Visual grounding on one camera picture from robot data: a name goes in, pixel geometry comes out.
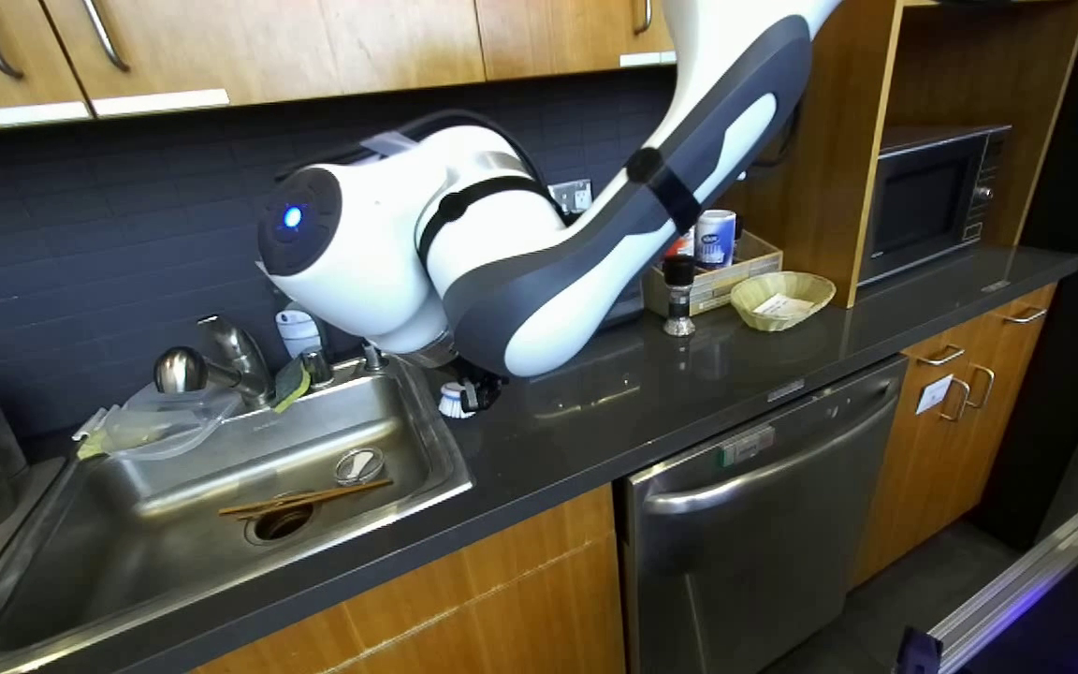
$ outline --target cabinet door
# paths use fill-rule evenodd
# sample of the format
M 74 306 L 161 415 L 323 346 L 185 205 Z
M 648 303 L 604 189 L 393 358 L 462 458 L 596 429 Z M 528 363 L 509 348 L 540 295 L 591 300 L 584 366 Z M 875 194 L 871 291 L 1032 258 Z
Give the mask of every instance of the cabinet door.
M 343 92 L 483 83 L 473 0 L 323 0 Z
M 971 514 L 984 493 L 1053 295 L 1054 287 L 1039 287 L 974 323 L 967 358 L 967 441 L 958 447 L 958 479 L 947 491 L 947 508 L 956 518 Z
M 317 4 L 46 0 L 97 117 L 337 92 Z
M 669 53 L 660 0 L 475 0 L 475 11 L 485 78 L 615 73 Z
M 620 674 L 616 583 L 615 499 L 600 488 L 235 649 L 201 674 Z
M 852 583 L 897 563 L 979 501 L 1053 291 L 1029 291 L 906 348 L 911 371 Z M 920 393 L 943 377 L 952 377 L 947 398 L 920 413 Z
M 958 471 L 956 452 L 967 441 L 967 346 L 971 327 L 956 327 L 906 348 L 911 371 L 881 464 L 865 546 L 852 563 L 852 583 L 952 523 L 943 491 Z
M 0 122 L 87 117 L 90 110 L 41 4 L 0 0 Z

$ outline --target dark blue wall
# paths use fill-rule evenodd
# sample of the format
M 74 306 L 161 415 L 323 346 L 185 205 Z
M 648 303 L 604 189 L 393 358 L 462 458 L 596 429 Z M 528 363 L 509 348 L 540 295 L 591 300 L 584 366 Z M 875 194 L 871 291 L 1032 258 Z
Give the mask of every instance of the dark blue wall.
M 24 437 L 132 398 L 196 323 L 230 313 L 282 358 L 255 270 L 278 170 L 434 110 L 498 121 L 542 181 L 615 170 L 660 122 L 669 73 L 0 132 L 0 400 Z

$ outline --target stainless steel dishwasher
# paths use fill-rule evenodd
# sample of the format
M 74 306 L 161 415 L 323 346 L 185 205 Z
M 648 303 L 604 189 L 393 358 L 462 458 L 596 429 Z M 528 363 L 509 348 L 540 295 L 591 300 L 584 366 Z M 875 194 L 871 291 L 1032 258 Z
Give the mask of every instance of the stainless steel dishwasher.
M 903 358 L 626 482 L 636 674 L 762 669 L 841 614 Z

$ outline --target outlet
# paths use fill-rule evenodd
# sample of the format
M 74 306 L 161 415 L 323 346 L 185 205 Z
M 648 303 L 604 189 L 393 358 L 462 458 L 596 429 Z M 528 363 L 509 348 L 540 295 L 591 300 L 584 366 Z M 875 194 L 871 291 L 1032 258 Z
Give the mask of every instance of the outlet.
M 591 182 L 586 182 L 586 181 L 548 182 L 548 194 L 550 194 L 569 219 L 581 219 L 581 215 L 591 205 Z

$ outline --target kitchen sink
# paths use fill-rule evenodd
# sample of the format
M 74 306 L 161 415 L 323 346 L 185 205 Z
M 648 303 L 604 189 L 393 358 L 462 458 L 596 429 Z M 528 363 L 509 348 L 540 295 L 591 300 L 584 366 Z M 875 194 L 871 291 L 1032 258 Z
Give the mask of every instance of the kitchen sink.
M 220 514 L 337 488 L 357 458 L 376 458 L 383 488 L 270 518 Z M 467 488 L 429 390 L 396 358 L 286 413 L 220 420 L 185 452 L 72 464 L 0 567 L 0 669 L 46 668 Z

